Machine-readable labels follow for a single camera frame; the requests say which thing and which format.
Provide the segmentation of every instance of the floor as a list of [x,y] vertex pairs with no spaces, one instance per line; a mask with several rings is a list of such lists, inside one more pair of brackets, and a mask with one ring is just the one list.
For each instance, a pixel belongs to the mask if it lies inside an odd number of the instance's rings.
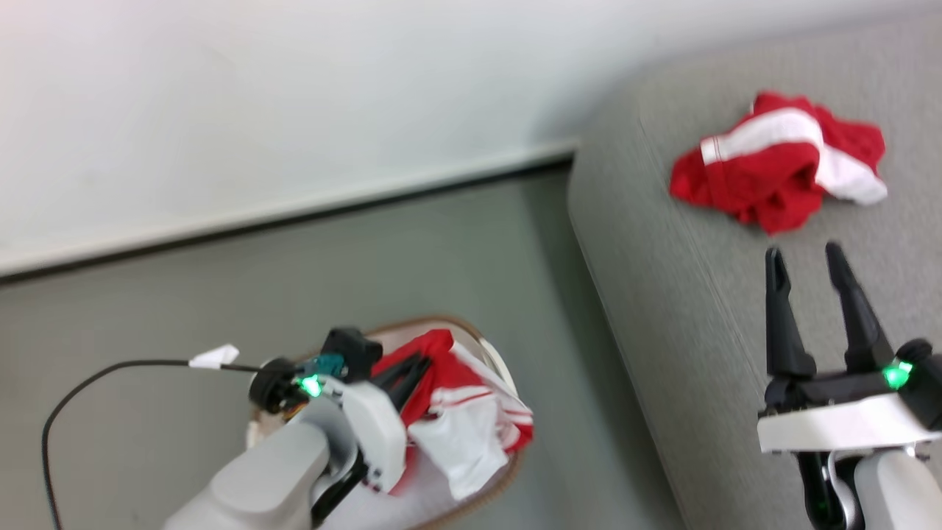
[[[298,356],[328,328],[451,313],[535,411],[516,483],[456,529],[682,527],[565,210],[566,168],[0,288],[0,513],[49,528],[40,432],[101,367],[231,342]],[[53,429],[67,529],[159,528],[242,449],[248,377],[111,375]]]

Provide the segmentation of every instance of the red and white garment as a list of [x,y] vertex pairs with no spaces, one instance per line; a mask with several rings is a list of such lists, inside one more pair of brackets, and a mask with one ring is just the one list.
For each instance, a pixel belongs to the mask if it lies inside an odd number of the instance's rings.
[[533,412],[446,329],[384,356],[373,373],[416,353],[429,357],[431,365],[402,409],[402,421],[460,501],[482,489],[508,455],[533,439]]
[[859,205],[886,198],[877,174],[885,150],[875,125],[839,120],[805,97],[764,91],[732,130],[677,160],[670,193],[771,235],[801,227],[825,193]]

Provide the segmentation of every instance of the basket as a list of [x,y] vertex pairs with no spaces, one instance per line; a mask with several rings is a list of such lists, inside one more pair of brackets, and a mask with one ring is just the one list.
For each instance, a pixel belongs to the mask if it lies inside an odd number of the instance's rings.
[[[449,316],[429,316],[403,323],[387,325],[367,335],[382,343],[384,352],[394,352],[399,346],[432,329],[447,329],[455,343],[467,348],[488,368],[493,370],[516,393],[513,378],[500,354],[470,323]],[[254,409],[249,447],[265,434],[281,426],[280,417]],[[321,528],[326,530],[431,530],[453,522],[491,502],[513,482],[523,462],[523,451],[509,456],[509,462],[495,473],[481,491],[460,502],[450,494],[447,480],[424,455],[410,463],[410,478],[397,496],[375,493],[358,487],[341,503]]]

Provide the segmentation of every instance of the gray sofa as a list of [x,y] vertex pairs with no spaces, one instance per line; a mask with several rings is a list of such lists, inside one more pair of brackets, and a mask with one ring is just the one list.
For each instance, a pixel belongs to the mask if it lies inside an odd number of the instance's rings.
[[[827,201],[774,239],[672,199],[674,160],[727,130],[764,88],[879,124],[889,197]],[[763,255],[783,248],[821,369],[841,367],[846,349],[824,261],[830,239],[844,244],[894,346],[942,342],[942,13],[637,75],[583,137],[569,208],[687,526],[810,528],[793,458],[762,455],[755,433],[768,382]]]

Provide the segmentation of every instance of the green light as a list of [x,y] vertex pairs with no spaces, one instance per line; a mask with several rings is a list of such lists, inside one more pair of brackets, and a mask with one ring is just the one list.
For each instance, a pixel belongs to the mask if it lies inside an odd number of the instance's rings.
[[909,373],[912,370],[913,365],[905,362],[899,366],[887,366],[884,368],[884,378],[891,389],[899,390],[909,381]]
[[320,383],[317,381],[316,375],[302,379],[299,381],[299,384],[305,392],[311,395],[311,397],[318,397],[321,393],[322,388],[320,387]]

